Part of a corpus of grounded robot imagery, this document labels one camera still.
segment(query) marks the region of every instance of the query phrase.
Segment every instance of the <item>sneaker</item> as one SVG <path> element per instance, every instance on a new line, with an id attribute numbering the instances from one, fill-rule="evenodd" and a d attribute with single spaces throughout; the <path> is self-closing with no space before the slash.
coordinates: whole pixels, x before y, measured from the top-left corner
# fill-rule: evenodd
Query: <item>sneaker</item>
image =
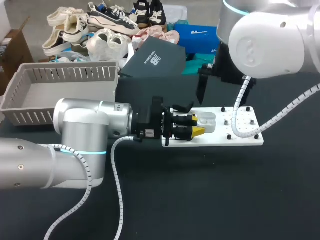
<path id="1" fill-rule="evenodd" d="M 137 24 L 140 29 L 145 29 L 149 27 L 150 24 L 150 4 L 147 0 L 138 0 L 138 2 L 133 3 L 135 8 L 135 15 L 137 17 Z"/>
<path id="2" fill-rule="evenodd" d="M 59 7 L 57 11 L 46 17 L 51 27 L 65 24 L 66 19 L 73 14 L 83 14 L 82 9 L 74 9 L 73 7 Z"/>
<path id="3" fill-rule="evenodd" d="M 132 38 L 132 46 L 134 49 L 141 48 L 142 44 L 148 39 L 148 37 L 155 37 L 156 33 L 163 33 L 161 26 L 152 26 L 140 30 L 137 35 Z"/>
<path id="4" fill-rule="evenodd" d="M 175 30 L 162 32 L 162 34 L 159 36 L 159 39 L 167 41 L 172 44 L 178 44 L 180 40 L 180 34 Z"/>
<path id="5" fill-rule="evenodd" d="M 64 23 L 63 39 L 67 42 L 77 42 L 83 35 L 89 33 L 87 14 L 74 14 L 68 17 Z"/>
<path id="6" fill-rule="evenodd" d="M 112 36 L 108 45 L 112 50 L 118 52 L 120 58 L 123 58 L 125 55 L 128 54 L 129 43 L 131 43 L 130 37 L 116 33 Z"/>
<path id="7" fill-rule="evenodd" d="M 119 9 L 104 8 L 103 12 L 90 2 L 89 21 L 90 25 L 106 28 L 124 35 L 136 35 L 140 29 L 129 17 L 121 16 Z"/>
<path id="8" fill-rule="evenodd" d="M 105 3 L 105 0 L 103 0 L 103 5 L 105 8 L 110 8 L 110 9 L 113 9 L 113 10 L 119 10 L 119 15 L 120 16 L 123 16 L 123 17 L 128 17 L 130 18 L 133 22 L 137 22 L 138 18 L 137 16 L 134 14 L 134 13 L 131 13 L 131 12 L 126 12 L 125 11 L 125 8 L 122 7 L 122 6 L 118 6 L 118 5 L 114 5 L 114 6 L 108 6 L 106 3 Z"/>
<path id="9" fill-rule="evenodd" d="M 150 5 L 150 11 L 152 16 L 150 17 L 150 23 L 152 26 L 161 26 L 163 31 L 167 31 L 167 18 L 164 11 L 164 6 L 160 0 L 152 0 Z"/>
<path id="10" fill-rule="evenodd" d="M 98 40 L 103 40 L 106 43 L 109 43 L 111 38 L 114 36 L 114 32 L 110 29 L 104 28 L 97 31 L 92 38 L 86 44 L 86 48 L 88 49 L 89 53 L 96 52 L 96 43 Z"/>
<path id="11" fill-rule="evenodd" d="M 79 41 L 71 43 L 71 50 L 73 52 L 82 54 L 85 57 L 89 56 L 87 43 L 90 40 L 90 38 L 91 37 L 89 35 L 86 35 L 83 38 L 81 38 Z"/>
<path id="12" fill-rule="evenodd" d="M 42 45 L 44 54 L 46 56 L 55 56 L 62 51 L 71 47 L 70 42 L 63 39 L 64 31 L 60 29 L 53 29 L 50 38 Z"/>

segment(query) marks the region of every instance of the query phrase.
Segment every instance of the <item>black table surface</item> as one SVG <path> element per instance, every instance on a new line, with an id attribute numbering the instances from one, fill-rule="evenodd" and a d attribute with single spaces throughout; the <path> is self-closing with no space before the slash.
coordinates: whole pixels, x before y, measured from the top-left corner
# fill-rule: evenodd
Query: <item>black table surface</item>
<path id="1" fill-rule="evenodd" d="M 121 79 L 116 101 L 134 108 L 152 96 L 165 105 L 195 101 L 197 76 Z M 297 74 L 259 80 L 247 106 L 260 124 L 319 83 Z M 232 107 L 240 86 L 211 78 L 203 107 Z M 122 240 L 320 239 L 320 94 L 263 133 L 253 147 L 163 148 L 160 141 L 124 142 L 116 164 L 124 199 Z M 0 137 L 60 143 L 51 126 L 14 127 Z M 113 141 L 109 141 L 110 151 Z M 0 239 L 41 240 L 51 224 L 84 194 L 77 189 L 0 191 Z M 51 240 L 113 240 L 119 202 L 110 156 L 104 181 L 64 220 Z"/>

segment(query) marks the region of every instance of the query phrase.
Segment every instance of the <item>black and white sneaker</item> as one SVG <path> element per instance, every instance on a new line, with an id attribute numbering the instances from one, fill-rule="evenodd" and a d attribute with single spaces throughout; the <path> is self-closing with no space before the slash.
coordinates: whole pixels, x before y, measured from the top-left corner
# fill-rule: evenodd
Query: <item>black and white sneaker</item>
<path id="1" fill-rule="evenodd" d="M 137 17 L 136 23 L 140 29 L 145 29 L 149 27 L 150 24 L 150 4 L 147 0 L 138 0 L 138 2 L 133 3 L 135 8 L 135 15 Z"/>
<path id="2" fill-rule="evenodd" d="M 103 5 L 104 5 L 105 8 L 109 8 L 109 9 L 112 9 L 112 10 L 118 9 L 120 16 L 128 17 L 128 18 L 130 18 L 133 22 L 135 22 L 135 23 L 137 22 L 137 20 L 138 20 L 138 19 L 137 19 L 137 16 L 136 16 L 134 13 L 126 12 L 124 7 L 118 6 L 118 5 L 108 6 L 108 5 L 105 3 L 105 0 L 103 0 L 102 2 L 103 2 Z"/>
<path id="3" fill-rule="evenodd" d="M 83 35 L 89 33 L 88 14 L 74 14 L 69 16 L 64 23 L 63 39 L 67 42 L 77 42 Z"/>
<path id="4" fill-rule="evenodd" d="M 152 26 L 161 26 L 163 31 L 167 32 L 167 18 L 164 11 L 164 6 L 160 0 L 152 0 L 150 5 L 150 11 L 152 16 L 150 22 Z"/>
<path id="5" fill-rule="evenodd" d="M 119 9 L 103 8 L 99 11 L 92 2 L 88 4 L 88 7 L 90 25 L 110 29 L 124 35 L 136 35 L 140 31 L 138 25 L 129 17 L 123 16 Z"/>
<path id="6" fill-rule="evenodd" d="M 63 35 L 63 30 L 53 29 L 50 38 L 42 45 L 43 52 L 46 56 L 55 56 L 71 47 L 71 43 L 66 42 L 63 39 Z"/>

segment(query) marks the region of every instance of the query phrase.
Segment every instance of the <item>cable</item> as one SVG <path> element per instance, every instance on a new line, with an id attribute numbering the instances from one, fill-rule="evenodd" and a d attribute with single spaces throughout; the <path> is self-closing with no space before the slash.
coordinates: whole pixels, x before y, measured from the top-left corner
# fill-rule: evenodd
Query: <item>cable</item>
<path id="1" fill-rule="evenodd" d="M 316 40 L 315 40 L 315 15 L 320 8 L 320 4 L 314 5 L 308 15 L 308 24 L 307 24 L 307 45 L 309 52 L 311 54 L 311 58 L 313 60 L 313 64 L 320 73 L 320 60 L 317 54 L 316 49 Z M 285 109 L 283 109 L 280 113 L 278 113 L 274 118 L 269 120 L 267 123 L 262 125 L 261 127 L 250 131 L 250 132 L 240 132 L 237 129 L 237 114 L 240 107 L 240 103 L 242 101 L 242 98 L 247 90 L 248 84 L 251 80 L 250 76 L 247 76 L 245 78 L 245 81 L 242 85 L 242 88 L 239 92 L 239 95 L 235 101 L 233 111 L 232 111 L 232 119 L 231 119 L 231 127 L 233 133 L 239 137 L 239 138 L 250 138 L 257 134 L 260 134 L 264 132 L 265 130 L 269 129 L 271 126 L 282 120 L 285 116 L 287 116 L 293 109 L 298 107 L 301 103 L 303 103 L 305 100 L 310 98 L 312 95 L 320 91 L 320 83 L 310 88 L 308 91 L 304 92 L 302 95 L 300 95 L 298 98 L 296 98 L 293 102 L 291 102 L 288 106 L 286 106 Z"/>
<path id="2" fill-rule="evenodd" d="M 264 132 L 265 130 L 267 130 L 268 128 L 272 127 L 273 125 L 275 125 L 277 122 L 279 122 L 280 120 L 282 120 L 285 116 L 287 116 L 293 109 L 295 109 L 296 107 L 298 107 L 302 102 L 304 102 L 305 100 L 307 100 L 308 98 L 310 98 L 312 95 L 314 95 L 315 93 L 320 91 L 320 83 L 318 85 L 315 85 L 314 87 L 310 88 L 308 91 L 306 91 L 304 94 L 300 95 L 298 98 L 296 98 L 293 102 L 291 102 L 285 109 L 283 109 L 278 115 L 276 115 L 274 118 L 272 118 L 271 120 L 269 120 L 267 123 L 265 123 L 264 125 L 262 125 L 261 127 L 250 131 L 250 132 L 240 132 L 237 129 L 237 114 L 238 114 L 238 110 L 239 110 L 239 106 L 241 103 L 241 100 L 244 96 L 244 93 L 248 87 L 248 84 L 251 80 L 251 77 L 247 76 L 242 88 L 239 92 L 239 95 L 235 101 L 234 107 L 233 107 L 233 111 L 232 111 L 232 119 L 231 119 L 231 127 L 232 127 L 232 131 L 233 133 L 238 136 L 239 138 L 250 138 L 253 137 L 257 134 L 260 134 L 262 132 Z"/>
<path id="3" fill-rule="evenodd" d="M 113 174 L 114 174 L 116 189 L 118 191 L 119 208 L 120 208 L 119 227 L 118 227 L 118 231 L 116 232 L 116 235 L 114 237 L 114 240 L 119 240 L 120 234 L 122 231 L 122 227 L 124 225 L 124 201 L 122 199 L 121 186 L 120 186 L 120 181 L 118 178 L 116 162 L 115 162 L 116 147 L 118 146 L 119 143 L 121 143 L 123 141 L 134 141 L 134 137 L 133 136 L 125 136 L 125 137 L 119 138 L 117 141 L 115 141 L 115 143 L 113 144 L 113 146 L 111 148 L 111 164 L 112 164 L 112 170 L 113 170 Z"/>
<path id="4" fill-rule="evenodd" d="M 90 195 L 91 189 L 92 189 L 92 175 L 91 175 L 89 165 L 86 162 L 86 160 L 84 159 L 84 157 L 80 153 L 78 153 L 76 150 L 74 150 L 73 148 L 65 146 L 65 145 L 61 145 L 61 144 L 50 144 L 50 145 L 41 145 L 41 146 L 48 147 L 48 148 L 53 147 L 55 149 L 63 149 L 63 150 L 66 150 L 66 151 L 69 151 L 70 153 L 72 153 L 82 163 L 82 165 L 86 171 L 86 176 L 88 178 L 86 191 L 85 191 L 85 194 L 84 194 L 83 198 L 81 199 L 81 201 L 77 205 L 75 205 L 70 211 L 66 212 L 61 217 L 59 217 L 51 225 L 49 230 L 46 232 L 44 240 L 49 240 L 49 237 L 50 237 L 51 233 L 53 232 L 53 230 L 56 228 L 56 226 L 58 226 L 58 224 L 61 223 L 64 219 L 66 219 L 71 214 L 73 214 L 75 211 L 77 211 L 79 208 L 81 208 L 82 205 L 87 201 L 87 199 Z"/>

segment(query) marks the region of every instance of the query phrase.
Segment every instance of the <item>shoebox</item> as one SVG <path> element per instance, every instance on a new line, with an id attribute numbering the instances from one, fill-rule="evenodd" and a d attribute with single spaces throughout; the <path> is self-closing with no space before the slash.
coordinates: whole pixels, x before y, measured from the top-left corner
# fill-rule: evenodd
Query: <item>shoebox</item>
<path id="1" fill-rule="evenodd" d="M 217 27 L 175 24 L 174 30 L 180 34 L 179 46 L 185 48 L 187 54 L 216 54 L 220 40 Z"/>
<path id="2" fill-rule="evenodd" d="M 29 47 L 22 32 L 29 18 L 20 29 L 12 29 L 5 37 L 9 42 L 0 55 L 0 96 L 4 95 L 7 86 L 21 64 L 33 63 Z"/>
<path id="3" fill-rule="evenodd" d="M 176 76 L 181 75 L 185 67 L 184 47 L 150 36 L 120 75 L 133 78 Z"/>

